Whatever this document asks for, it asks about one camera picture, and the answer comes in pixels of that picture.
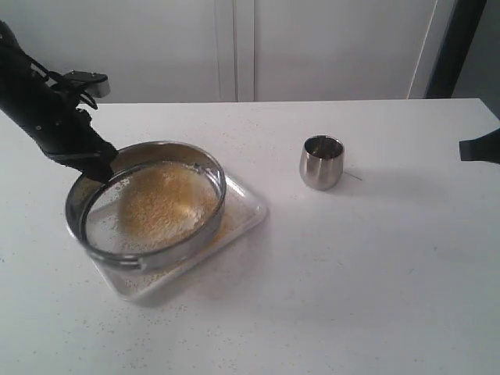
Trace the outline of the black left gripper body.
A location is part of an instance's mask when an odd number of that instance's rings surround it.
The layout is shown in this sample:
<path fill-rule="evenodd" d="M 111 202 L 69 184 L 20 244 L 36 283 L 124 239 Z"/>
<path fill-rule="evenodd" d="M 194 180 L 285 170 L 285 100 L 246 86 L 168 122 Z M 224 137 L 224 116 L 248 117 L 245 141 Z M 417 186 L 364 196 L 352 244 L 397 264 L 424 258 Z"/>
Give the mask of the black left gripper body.
<path fill-rule="evenodd" d="M 64 74 L 48 70 L 33 58 L 23 60 L 30 71 L 34 95 L 41 105 L 36 142 L 43 153 L 76 154 L 94 150 L 104 141 L 91 126 L 91 115 L 78 105 L 97 109 L 96 100 L 75 88 Z"/>

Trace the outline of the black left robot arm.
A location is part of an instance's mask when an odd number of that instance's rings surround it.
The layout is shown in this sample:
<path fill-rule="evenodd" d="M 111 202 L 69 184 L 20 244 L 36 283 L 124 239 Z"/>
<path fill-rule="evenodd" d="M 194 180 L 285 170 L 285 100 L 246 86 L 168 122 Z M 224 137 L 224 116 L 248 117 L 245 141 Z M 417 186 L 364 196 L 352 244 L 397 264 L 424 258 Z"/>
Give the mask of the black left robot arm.
<path fill-rule="evenodd" d="M 47 158 L 102 183 L 113 176 L 118 151 L 91 127 L 90 114 L 79 105 L 96 109 L 97 99 L 109 92 L 104 73 L 48 70 L 1 24 L 1 110 Z"/>

